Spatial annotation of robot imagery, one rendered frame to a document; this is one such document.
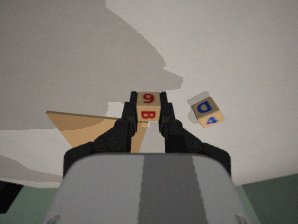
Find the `wooden letter block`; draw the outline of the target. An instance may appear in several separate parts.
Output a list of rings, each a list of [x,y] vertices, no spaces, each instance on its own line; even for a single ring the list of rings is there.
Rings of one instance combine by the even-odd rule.
[[[192,109],[196,119],[203,128],[207,128],[225,121],[220,109],[212,97],[208,97],[196,104],[193,104]]]
[[[136,103],[138,121],[159,121],[160,110],[159,92],[138,92]]]

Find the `tan mat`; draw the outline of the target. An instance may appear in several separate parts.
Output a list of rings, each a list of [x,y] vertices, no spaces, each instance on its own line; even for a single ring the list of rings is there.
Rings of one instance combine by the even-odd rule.
[[[73,148],[93,142],[121,119],[55,111],[45,113]],[[147,126],[148,121],[138,121],[137,133],[131,138],[131,153],[139,153]]]

